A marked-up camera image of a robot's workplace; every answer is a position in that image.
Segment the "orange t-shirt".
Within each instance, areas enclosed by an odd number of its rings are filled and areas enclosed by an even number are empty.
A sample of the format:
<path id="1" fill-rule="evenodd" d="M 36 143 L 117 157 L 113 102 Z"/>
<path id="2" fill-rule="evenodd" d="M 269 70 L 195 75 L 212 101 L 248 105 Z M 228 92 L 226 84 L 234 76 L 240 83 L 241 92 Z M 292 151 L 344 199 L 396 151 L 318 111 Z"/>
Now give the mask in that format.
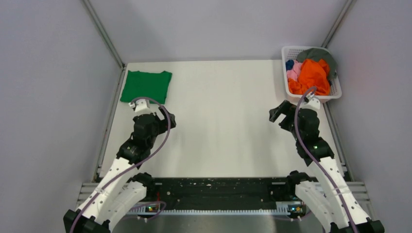
<path id="1" fill-rule="evenodd" d="M 315 86 L 316 95 L 328 96 L 330 94 L 330 84 L 327 80 L 329 72 L 329 65 L 323 59 L 319 62 L 306 59 L 302 62 L 298 81 L 288 80 L 289 91 L 292 94 L 302 95 L 310 87 Z"/>

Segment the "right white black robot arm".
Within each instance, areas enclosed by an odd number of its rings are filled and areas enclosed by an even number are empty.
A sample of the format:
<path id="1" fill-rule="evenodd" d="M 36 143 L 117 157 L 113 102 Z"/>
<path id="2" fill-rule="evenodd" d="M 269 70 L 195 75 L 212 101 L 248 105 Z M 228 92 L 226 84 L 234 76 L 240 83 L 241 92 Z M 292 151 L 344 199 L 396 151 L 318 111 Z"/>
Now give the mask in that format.
<path id="1" fill-rule="evenodd" d="M 317 100 L 294 105 L 283 101 L 269 111 L 269 121 L 284 119 L 280 128 L 295 139 L 298 155 L 314 178 L 304 172 L 292 171 L 287 176 L 285 194 L 300 199 L 316 216 L 326 233 L 383 233 L 381 221 L 372 220 L 360 206 L 342 176 L 329 144 L 320 136 Z"/>

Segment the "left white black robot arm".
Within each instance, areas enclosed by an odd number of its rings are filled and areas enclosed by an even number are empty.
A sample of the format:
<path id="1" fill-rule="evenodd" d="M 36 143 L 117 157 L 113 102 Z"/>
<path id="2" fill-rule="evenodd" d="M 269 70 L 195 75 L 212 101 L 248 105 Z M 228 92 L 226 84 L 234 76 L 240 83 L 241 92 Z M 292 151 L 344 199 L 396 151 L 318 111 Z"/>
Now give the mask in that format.
<path id="1" fill-rule="evenodd" d="M 137 202 L 154 198 L 156 188 L 150 184 L 151 176 L 140 173 L 139 168 L 164 146 L 162 142 L 152 150 L 159 135 L 164 133 L 164 139 L 168 139 L 176 126 L 175 116 L 163 105 L 158 109 L 164 119 L 143 102 L 131 107 L 136 116 L 130 137 L 121 145 L 108 173 L 87 199 L 76 210 L 65 213 L 66 232 L 110 233 Z"/>

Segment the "folded green t-shirt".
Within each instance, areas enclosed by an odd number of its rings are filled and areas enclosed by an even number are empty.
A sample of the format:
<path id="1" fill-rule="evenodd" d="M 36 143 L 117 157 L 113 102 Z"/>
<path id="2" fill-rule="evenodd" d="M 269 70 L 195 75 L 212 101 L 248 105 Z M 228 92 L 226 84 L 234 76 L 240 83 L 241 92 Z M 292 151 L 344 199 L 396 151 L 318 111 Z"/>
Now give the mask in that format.
<path id="1" fill-rule="evenodd" d="M 129 103 L 137 97 L 149 97 L 160 104 L 165 104 L 171 80 L 172 73 L 168 71 L 160 73 L 128 71 L 120 101 Z"/>

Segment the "pink t-shirt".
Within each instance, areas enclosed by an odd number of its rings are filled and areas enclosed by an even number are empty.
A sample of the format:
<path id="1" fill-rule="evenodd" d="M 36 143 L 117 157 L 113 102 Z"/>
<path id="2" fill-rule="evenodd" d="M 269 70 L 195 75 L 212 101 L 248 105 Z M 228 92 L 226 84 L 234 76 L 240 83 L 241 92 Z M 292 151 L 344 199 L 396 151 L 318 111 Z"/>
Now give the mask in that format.
<path id="1" fill-rule="evenodd" d="M 302 63 L 294 60 L 294 66 L 292 70 L 286 71 L 286 77 L 288 80 L 298 81 L 298 77 L 301 73 L 301 65 Z"/>

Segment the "white plastic laundry basket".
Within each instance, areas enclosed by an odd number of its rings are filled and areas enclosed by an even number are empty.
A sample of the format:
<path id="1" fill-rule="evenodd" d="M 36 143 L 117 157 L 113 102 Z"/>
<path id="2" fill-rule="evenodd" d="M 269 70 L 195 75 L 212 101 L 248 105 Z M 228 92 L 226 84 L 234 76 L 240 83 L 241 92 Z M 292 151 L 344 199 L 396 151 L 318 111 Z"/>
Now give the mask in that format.
<path id="1" fill-rule="evenodd" d="M 298 54 L 300 54 L 303 51 L 309 50 L 309 49 L 323 50 L 327 52 L 328 54 L 330 54 L 330 51 L 326 48 L 313 47 L 313 46 L 284 46 L 281 49 L 281 57 L 282 57 L 282 62 L 283 62 L 283 83 L 284 83 L 285 91 L 286 91 L 286 99 L 291 102 L 297 102 L 299 98 L 301 97 L 301 95 L 292 94 L 289 91 L 286 62 L 288 60 L 295 60 Z M 319 100 L 322 103 L 325 103 L 329 100 L 338 99 L 342 96 L 342 90 L 341 90 L 339 78 L 337 75 L 335 75 L 334 78 L 331 78 L 330 87 L 331 87 L 331 92 L 328 96 L 316 96 L 319 98 Z"/>

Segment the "grey t-shirt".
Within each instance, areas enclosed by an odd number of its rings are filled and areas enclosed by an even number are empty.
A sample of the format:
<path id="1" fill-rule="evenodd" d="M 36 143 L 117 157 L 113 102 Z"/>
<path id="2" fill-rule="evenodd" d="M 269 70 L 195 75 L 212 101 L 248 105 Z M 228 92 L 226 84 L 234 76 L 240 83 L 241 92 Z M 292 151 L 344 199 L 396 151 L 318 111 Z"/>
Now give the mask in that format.
<path id="1" fill-rule="evenodd" d="M 311 59 L 316 62 L 319 62 L 321 59 L 323 59 L 330 68 L 330 72 L 327 78 L 330 80 L 337 77 L 338 64 L 335 61 L 334 57 L 327 50 L 320 48 L 310 48 L 300 52 L 296 57 L 296 60 L 300 63 L 304 62 L 306 59 Z"/>

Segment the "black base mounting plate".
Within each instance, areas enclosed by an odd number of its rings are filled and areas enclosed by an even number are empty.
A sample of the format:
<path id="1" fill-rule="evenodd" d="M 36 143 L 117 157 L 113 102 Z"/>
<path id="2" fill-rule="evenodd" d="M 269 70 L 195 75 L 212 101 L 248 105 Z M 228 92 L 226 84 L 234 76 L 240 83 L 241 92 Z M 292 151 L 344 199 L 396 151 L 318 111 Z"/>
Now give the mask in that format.
<path id="1" fill-rule="evenodd" d="M 154 178 L 143 202 L 163 201 L 166 210 L 305 212 L 287 178 Z"/>

